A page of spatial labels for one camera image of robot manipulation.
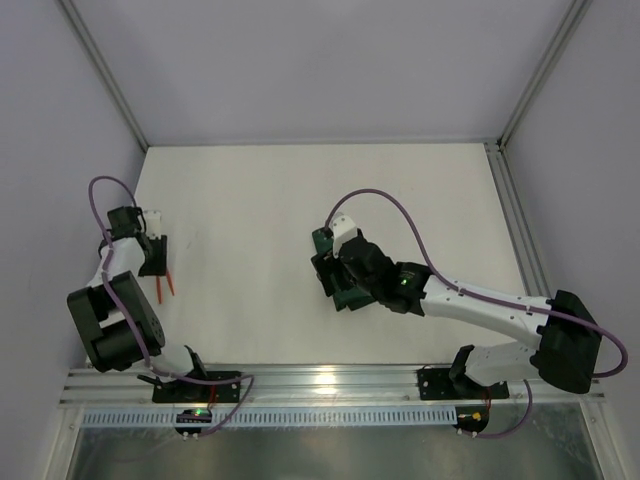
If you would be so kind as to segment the left black controller board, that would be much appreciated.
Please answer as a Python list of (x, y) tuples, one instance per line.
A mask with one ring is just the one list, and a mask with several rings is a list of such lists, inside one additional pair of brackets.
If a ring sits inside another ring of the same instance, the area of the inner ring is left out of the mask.
[(212, 413), (208, 409), (187, 409), (178, 413), (173, 422), (175, 431), (181, 436), (200, 435), (211, 426)]

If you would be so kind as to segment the front aluminium rail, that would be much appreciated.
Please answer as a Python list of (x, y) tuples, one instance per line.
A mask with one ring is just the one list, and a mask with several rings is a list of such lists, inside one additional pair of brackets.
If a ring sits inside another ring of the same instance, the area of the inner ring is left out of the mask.
[[(527, 392), (540, 402), (572, 402), (580, 398), (539, 379), (500, 380), (510, 397), (503, 400), (421, 400), (416, 371), (447, 365), (412, 364), (207, 364), (209, 371), (239, 371), (249, 378), (241, 392), (253, 405), (366, 405), (366, 404), (483, 404), (525, 401)], [(99, 373), (93, 368), (73, 369), (67, 375), (59, 400), (61, 408), (129, 407), (152, 404), (154, 380), (146, 372)]]

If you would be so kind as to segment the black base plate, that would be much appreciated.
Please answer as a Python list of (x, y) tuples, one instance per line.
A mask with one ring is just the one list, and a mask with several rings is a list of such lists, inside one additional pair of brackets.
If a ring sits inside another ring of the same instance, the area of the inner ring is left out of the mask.
[(448, 367), (420, 368), (416, 371), (421, 400), (503, 400), (510, 397), (506, 383), (482, 386), (463, 373)]
[(240, 399), (241, 384), (239, 382), (221, 384), (221, 381), (231, 380), (240, 375), (239, 371), (192, 372), (188, 378), (216, 382), (216, 385), (200, 385), (179, 380), (157, 383), (153, 388), (152, 402), (155, 404), (236, 404)]

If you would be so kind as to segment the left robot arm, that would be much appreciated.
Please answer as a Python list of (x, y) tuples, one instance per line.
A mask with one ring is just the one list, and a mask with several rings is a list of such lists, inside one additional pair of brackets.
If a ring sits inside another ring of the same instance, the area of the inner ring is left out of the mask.
[(169, 279), (168, 237), (161, 214), (123, 206), (107, 213), (100, 263), (88, 284), (67, 297), (67, 306), (89, 363), (100, 373), (148, 364), (162, 384), (179, 378), (205, 380), (190, 347), (166, 341), (161, 322), (139, 284), (141, 277)]

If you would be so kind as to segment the orange plastic fork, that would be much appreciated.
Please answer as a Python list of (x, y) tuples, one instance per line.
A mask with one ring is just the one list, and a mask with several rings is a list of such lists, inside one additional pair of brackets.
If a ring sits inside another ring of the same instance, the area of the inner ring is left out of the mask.
[(162, 278), (163, 278), (162, 276), (155, 277), (155, 291), (156, 291), (157, 303), (159, 305), (162, 305), (163, 303)]

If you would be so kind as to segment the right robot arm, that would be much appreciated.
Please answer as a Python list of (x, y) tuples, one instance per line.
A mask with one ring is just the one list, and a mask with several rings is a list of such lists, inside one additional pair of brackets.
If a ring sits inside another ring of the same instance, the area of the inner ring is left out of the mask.
[(458, 350), (448, 380), (459, 397), (478, 398), (501, 382), (529, 379), (589, 392), (602, 336), (576, 295), (527, 297), (517, 309), (506, 295), (491, 303), (485, 293), (446, 286), (426, 265), (395, 262), (362, 235), (336, 247), (332, 233), (320, 228), (312, 241), (311, 263), (337, 310), (378, 303), (394, 313), (462, 321), (509, 337), (506, 344)]

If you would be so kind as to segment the frame post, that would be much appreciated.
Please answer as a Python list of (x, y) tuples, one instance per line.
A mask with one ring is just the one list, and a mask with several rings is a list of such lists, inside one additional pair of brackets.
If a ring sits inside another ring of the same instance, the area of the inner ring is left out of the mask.
[(150, 147), (150, 143), (80, 10), (75, 2), (71, 0), (55, 0), (54, 3), (66, 21), (71, 33), (79, 43), (97, 79), (118, 112), (125, 127), (140, 150), (146, 153)]
[(508, 146), (521, 126), (591, 5), (591, 0), (569, 2), (497, 140), (497, 145), (501, 150)]

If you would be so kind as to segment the black controller board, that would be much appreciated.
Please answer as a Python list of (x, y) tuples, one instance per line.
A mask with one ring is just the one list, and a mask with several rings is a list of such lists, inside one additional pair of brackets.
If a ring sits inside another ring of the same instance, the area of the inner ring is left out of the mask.
[(208, 409), (187, 409), (178, 413), (173, 422), (175, 431), (181, 436), (200, 435), (211, 426), (212, 413)]
[(486, 429), (489, 420), (490, 415), (484, 409), (460, 407), (456, 408), (453, 428), (458, 435), (466, 434), (476, 437)]

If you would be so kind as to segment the aluminium rail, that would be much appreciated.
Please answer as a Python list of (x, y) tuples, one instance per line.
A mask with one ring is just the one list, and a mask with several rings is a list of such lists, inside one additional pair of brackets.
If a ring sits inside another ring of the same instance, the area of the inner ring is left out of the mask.
[[(580, 398), (539, 379), (500, 380), (510, 397), (503, 400), (421, 400), (416, 371), (447, 365), (412, 364), (207, 364), (209, 371), (239, 371), (249, 378), (241, 392), (253, 405), (366, 405), (366, 404), (483, 404), (525, 401), (527, 392), (540, 402), (572, 402)], [(93, 368), (73, 369), (67, 375), (59, 400), (61, 408), (129, 407), (152, 404), (154, 380), (146, 372), (99, 373)]]
[(529, 296), (553, 298), (528, 219), (511, 174), (506, 152), (497, 140), (484, 144), (524, 289)]

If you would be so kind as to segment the right black controller board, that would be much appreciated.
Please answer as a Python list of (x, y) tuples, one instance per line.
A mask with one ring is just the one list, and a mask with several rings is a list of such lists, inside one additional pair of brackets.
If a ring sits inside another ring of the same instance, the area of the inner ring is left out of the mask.
[(489, 420), (490, 415), (484, 409), (460, 407), (456, 408), (453, 428), (458, 435), (466, 434), (476, 437), (486, 429)]

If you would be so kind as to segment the right rear frame post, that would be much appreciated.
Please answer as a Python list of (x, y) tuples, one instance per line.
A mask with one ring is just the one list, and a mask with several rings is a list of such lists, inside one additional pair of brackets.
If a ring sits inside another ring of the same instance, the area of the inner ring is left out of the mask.
[(497, 140), (497, 145), (501, 150), (508, 146), (521, 126), (591, 5), (591, 0), (569, 2)]

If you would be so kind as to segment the left rear frame post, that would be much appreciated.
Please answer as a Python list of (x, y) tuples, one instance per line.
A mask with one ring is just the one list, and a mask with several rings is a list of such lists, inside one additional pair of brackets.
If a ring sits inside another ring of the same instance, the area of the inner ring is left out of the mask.
[(54, 3), (66, 21), (71, 33), (79, 43), (97, 79), (118, 112), (125, 127), (140, 150), (146, 153), (150, 147), (150, 143), (80, 10), (75, 2), (71, 0), (55, 0)]

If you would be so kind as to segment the right side aluminium rail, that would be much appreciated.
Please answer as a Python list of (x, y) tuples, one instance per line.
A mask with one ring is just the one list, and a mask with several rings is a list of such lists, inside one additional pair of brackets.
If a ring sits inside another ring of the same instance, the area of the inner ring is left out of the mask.
[(511, 174), (506, 152), (497, 140), (484, 144), (524, 289), (529, 296), (553, 298), (528, 219)]

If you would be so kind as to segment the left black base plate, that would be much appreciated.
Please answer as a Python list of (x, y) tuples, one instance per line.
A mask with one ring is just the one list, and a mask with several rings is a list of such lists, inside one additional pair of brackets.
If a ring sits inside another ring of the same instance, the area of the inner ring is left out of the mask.
[(239, 382), (221, 384), (221, 381), (231, 380), (240, 375), (239, 371), (192, 372), (188, 378), (216, 382), (216, 385), (200, 385), (179, 380), (157, 383), (153, 388), (152, 402), (155, 404), (236, 404), (240, 399), (241, 384)]

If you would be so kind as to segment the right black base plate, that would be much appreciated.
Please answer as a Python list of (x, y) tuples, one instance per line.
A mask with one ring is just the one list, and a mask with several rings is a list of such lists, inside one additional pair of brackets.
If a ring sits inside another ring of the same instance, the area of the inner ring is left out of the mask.
[(510, 397), (506, 383), (482, 386), (463, 373), (448, 367), (420, 368), (416, 371), (421, 400), (503, 400)]

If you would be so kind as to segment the dark green cloth napkin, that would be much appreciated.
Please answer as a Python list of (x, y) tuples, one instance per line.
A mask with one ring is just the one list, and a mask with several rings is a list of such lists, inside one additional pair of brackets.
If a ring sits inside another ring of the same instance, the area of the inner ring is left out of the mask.
[[(330, 229), (325, 227), (318, 228), (312, 232), (311, 236), (316, 253), (332, 254), (333, 239)], [(330, 298), (333, 299), (337, 311), (344, 310), (345, 308), (350, 311), (355, 311), (374, 302), (374, 299), (369, 294), (363, 292), (354, 284), (349, 272), (334, 257), (333, 265), (334, 274), (332, 280), (335, 286), (335, 293)]]

